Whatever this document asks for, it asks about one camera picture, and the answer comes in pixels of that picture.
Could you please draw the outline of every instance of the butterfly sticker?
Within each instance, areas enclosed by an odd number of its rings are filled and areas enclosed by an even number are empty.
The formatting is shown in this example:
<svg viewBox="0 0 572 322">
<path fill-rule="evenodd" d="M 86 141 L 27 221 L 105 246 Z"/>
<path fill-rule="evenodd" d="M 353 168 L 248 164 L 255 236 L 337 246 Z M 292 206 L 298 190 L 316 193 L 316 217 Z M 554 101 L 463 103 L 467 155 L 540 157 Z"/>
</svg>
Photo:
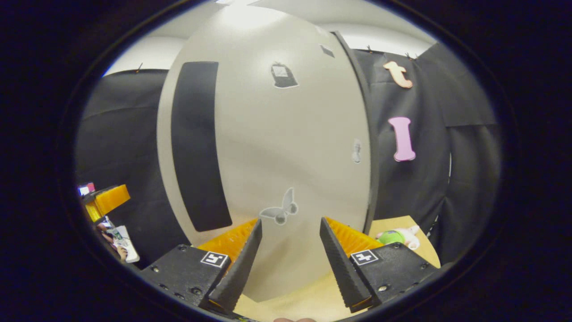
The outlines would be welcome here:
<svg viewBox="0 0 572 322">
<path fill-rule="evenodd" d="M 273 218 L 274 221 L 282 226 L 286 223 L 289 215 L 295 215 L 298 212 L 298 205 L 294 202 L 294 188 L 286 190 L 282 199 L 282 207 L 270 207 L 260 212 L 259 216 L 264 218 Z"/>
</svg>

